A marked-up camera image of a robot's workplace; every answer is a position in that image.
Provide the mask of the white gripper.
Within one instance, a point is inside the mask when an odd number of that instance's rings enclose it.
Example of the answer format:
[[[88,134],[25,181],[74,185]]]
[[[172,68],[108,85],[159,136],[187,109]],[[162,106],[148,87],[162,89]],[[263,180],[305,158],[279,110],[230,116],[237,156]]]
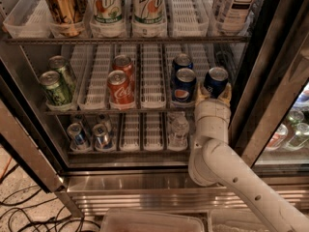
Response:
[[[214,117],[223,119],[230,123],[231,110],[230,101],[232,99],[232,86],[227,83],[223,92],[216,99],[210,99],[210,93],[201,83],[197,84],[194,116],[195,121],[205,117]]]

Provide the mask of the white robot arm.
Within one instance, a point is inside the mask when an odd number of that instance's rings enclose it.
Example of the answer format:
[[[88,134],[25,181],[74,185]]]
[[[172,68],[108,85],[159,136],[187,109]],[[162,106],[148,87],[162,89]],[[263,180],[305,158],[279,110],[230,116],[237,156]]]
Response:
[[[232,87],[215,99],[196,88],[190,178],[202,187],[219,183],[236,194],[270,232],[309,232],[309,218],[261,180],[228,145]]]

